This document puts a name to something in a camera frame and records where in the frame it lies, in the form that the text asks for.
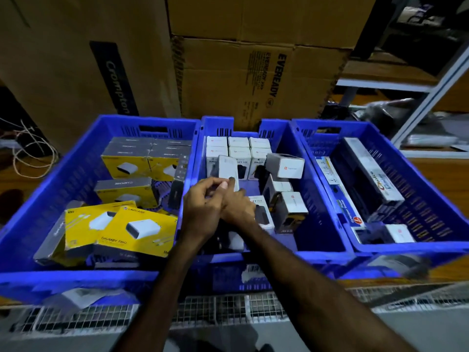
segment blue plastic crate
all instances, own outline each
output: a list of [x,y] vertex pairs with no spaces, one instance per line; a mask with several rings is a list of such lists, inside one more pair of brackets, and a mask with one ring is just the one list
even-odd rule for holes
[[[57,270],[44,267],[33,255],[71,200],[100,203],[93,188],[111,179],[101,153],[113,136],[192,140],[188,173],[192,173],[200,120],[103,115],[44,179],[0,231],[0,296],[40,304],[52,294],[73,288],[123,288],[138,297],[149,291],[158,272],[136,270]],[[191,185],[188,175],[184,192]],[[126,295],[103,298],[99,304],[132,304]]]
[[[431,267],[436,267],[459,258],[469,250],[469,224],[465,217],[374,125],[367,122],[302,119],[292,120],[292,125],[355,248],[357,257],[349,265],[339,269],[336,277],[353,279],[398,276],[387,267],[369,266],[382,255],[418,255],[430,259]],[[343,137],[358,137],[404,196],[406,201],[385,223],[406,224],[416,242],[361,244],[358,241],[315,161],[315,157],[331,155]]]
[[[232,117],[202,118],[192,184],[206,177],[205,142],[208,135],[268,138],[273,152],[306,159],[303,178],[291,180],[294,190],[301,192],[309,211],[309,215],[294,234],[299,250],[296,252],[297,256],[324,274],[330,274],[352,260],[353,249],[345,230],[335,215],[331,202],[290,121],[264,119],[257,132],[234,131],[233,123]],[[257,181],[240,181],[240,187],[246,189],[246,194],[249,196],[260,195]],[[205,280],[203,287],[206,289],[200,293],[271,289],[267,279],[261,276],[242,280],[242,272],[246,270],[248,264],[255,264],[255,261],[251,253],[198,256],[196,262],[200,266],[199,280]]]

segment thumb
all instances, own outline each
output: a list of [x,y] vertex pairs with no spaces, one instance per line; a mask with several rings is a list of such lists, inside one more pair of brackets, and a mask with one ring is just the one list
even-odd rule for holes
[[223,201],[223,196],[225,195],[227,188],[228,183],[222,182],[215,190],[212,198],[208,201],[209,205],[221,208],[221,202]]

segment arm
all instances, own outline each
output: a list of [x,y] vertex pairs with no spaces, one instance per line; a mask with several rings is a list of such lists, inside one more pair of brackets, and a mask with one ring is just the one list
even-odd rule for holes
[[[205,199],[214,185],[219,187],[213,197]],[[169,252],[166,266],[158,275],[147,303],[140,307],[113,352],[163,350],[182,283],[197,252],[217,228],[226,187],[226,179],[208,178],[185,195],[181,236]]]
[[244,208],[252,205],[246,199],[226,193],[221,218],[238,227],[309,349],[415,351],[339,284],[263,231],[245,212]]

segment hand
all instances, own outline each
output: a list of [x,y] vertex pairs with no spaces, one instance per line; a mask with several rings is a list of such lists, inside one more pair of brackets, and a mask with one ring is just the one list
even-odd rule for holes
[[220,220],[223,194],[228,187],[227,179],[202,179],[184,195],[181,237],[178,242],[188,243],[197,251],[213,236]]
[[256,205],[249,200],[246,190],[234,191],[235,179],[230,178],[228,188],[223,195],[220,217],[227,223],[239,226],[240,220],[254,220]]

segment power bank box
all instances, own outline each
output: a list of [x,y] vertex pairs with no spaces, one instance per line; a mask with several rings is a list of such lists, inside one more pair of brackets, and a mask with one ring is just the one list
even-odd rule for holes
[[249,148],[249,139],[247,137],[228,137],[228,146]]
[[256,205],[255,219],[256,222],[270,235],[275,233],[272,216],[269,212],[266,199],[262,195],[250,196],[249,200]]
[[229,179],[234,178],[234,191],[239,190],[239,179],[238,179],[238,161],[236,158],[227,156],[218,156],[217,162],[213,166],[210,176],[216,178]]
[[249,145],[252,148],[269,148],[270,149],[270,141],[268,138],[249,137]]
[[167,257],[173,247],[177,217],[123,206],[100,231],[94,253],[119,260]]
[[211,176],[213,167],[218,161],[218,156],[228,156],[228,147],[207,146],[205,149],[205,160],[207,167],[207,177]]
[[150,177],[99,180],[94,191],[103,204],[132,200],[138,207],[152,209],[160,204],[160,193],[154,185]]
[[174,173],[174,180],[171,184],[171,190],[168,196],[168,207],[178,210],[181,206],[182,193],[184,191],[184,180],[187,174],[187,166],[189,165],[189,156],[179,158],[179,164]]
[[339,177],[339,174],[337,174],[334,165],[332,165],[331,159],[329,157],[318,157],[316,158],[316,163],[324,174],[334,194],[334,198],[344,214],[345,220],[349,223],[358,241],[361,242],[359,232],[366,230],[365,223],[347,192],[344,183]]
[[272,212],[277,233],[293,233],[301,225],[308,209],[299,192],[290,191],[280,194]]
[[207,147],[228,147],[226,137],[214,137],[211,135],[207,136]]
[[266,170],[278,178],[301,179],[304,159],[289,154],[269,153],[266,158]]
[[148,155],[150,177],[156,181],[172,182],[179,158],[189,155],[189,146],[154,146]]
[[383,221],[404,202],[404,197],[358,138],[343,138],[331,160],[366,222]]
[[153,145],[163,145],[163,146],[175,146],[175,145],[184,145],[184,146],[191,146],[191,140],[183,140],[183,139],[159,139],[159,138],[152,138]]
[[251,166],[251,149],[249,147],[230,147],[228,153],[231,158],[236,158],[238,162],[238,179],[248,180]]
[[78,207],[65,211],[65,254],[87,257],[93,253],[99,232],[112,221],[122,206],[136,207],[133,201]]
[[269,178],[267,179],[264,190],[262,191],[262,195],[266,199],[269,211],[272,211],[275,207],[280,193],[289,191],[293,191],[293,187],[288,179],[277,178],[272,174],[269,174]]
[[249,168],[249,180],[259,180],[261,172],[258,166],[265,165],[267,154],[272,153],[270,148],[251,148],[251,166]]
[[385,225],[382,222],[367,224],[366,229],[357,231],[358,241],[363,244],[414,243],[407,225]]
[[[82,207],[83,201],[70,201],[66,209]],[[74,259],[65,257],[65,211],[60,215],[57,222],[47,234],[41,246],[34,254],[33,259],[36,263],[49,266],[59,263],[62,266],[78,266],[84,263],[83,259]]]
[[151,144],[109,143],[101,158],[114,179],[149,176]]
[[148,145],[148,144],[153,143],[153,138],[151,137],[113,137],[110,143]]

